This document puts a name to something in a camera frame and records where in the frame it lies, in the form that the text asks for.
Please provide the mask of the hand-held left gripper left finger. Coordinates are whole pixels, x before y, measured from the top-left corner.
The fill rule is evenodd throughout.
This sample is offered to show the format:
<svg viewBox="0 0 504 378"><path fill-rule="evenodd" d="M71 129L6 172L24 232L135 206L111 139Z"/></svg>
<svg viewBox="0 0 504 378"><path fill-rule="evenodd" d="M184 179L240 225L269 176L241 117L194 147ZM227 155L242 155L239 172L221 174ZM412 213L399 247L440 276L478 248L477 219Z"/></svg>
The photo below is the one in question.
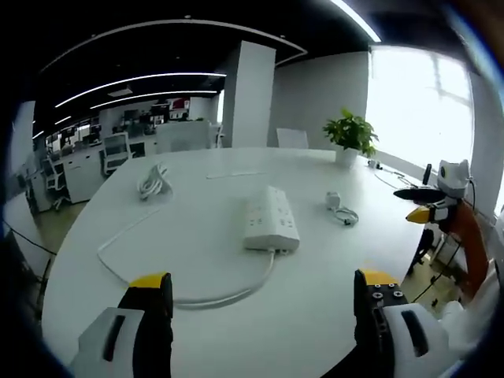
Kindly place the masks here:
<svg viewBox="0 0 504 378"><path fill-rule="evenodd" d="M71 363L75 377L170 377L172 277L142 276L120 303L108 307L78 338Z"/></svg>

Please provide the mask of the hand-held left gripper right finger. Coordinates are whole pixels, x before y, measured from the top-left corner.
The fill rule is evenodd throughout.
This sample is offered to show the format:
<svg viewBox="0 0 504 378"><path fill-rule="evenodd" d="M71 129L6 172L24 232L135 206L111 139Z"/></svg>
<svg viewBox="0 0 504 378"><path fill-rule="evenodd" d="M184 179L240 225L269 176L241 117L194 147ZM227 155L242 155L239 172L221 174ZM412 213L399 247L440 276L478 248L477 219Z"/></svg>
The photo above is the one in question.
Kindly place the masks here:
<svg viewBox="0 0 504 378"><path fill-rule="evenodd" d="M384 272L354 273L357 362L372 377L439 377L450 367L448 336Z"/></svg>

